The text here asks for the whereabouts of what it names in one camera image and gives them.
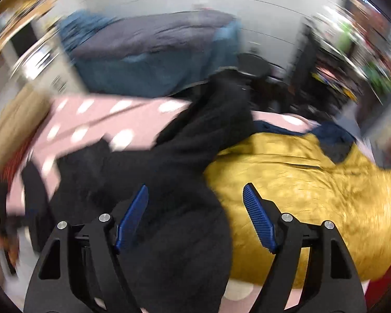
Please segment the left hand yellow nails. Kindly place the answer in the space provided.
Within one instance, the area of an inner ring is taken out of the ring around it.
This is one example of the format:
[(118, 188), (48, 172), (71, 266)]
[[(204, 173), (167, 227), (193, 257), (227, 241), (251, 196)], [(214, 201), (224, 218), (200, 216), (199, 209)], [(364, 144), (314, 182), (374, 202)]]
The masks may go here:
[[(0, 251), (8, 254), (10, 265), (13, 268), (17, 267), (17, 260), (19, 258), (20, 241), (18, 237), (3, 237), (0, 235)], [(0, 286), (5, 284), (5, 274), (0, 261)]]

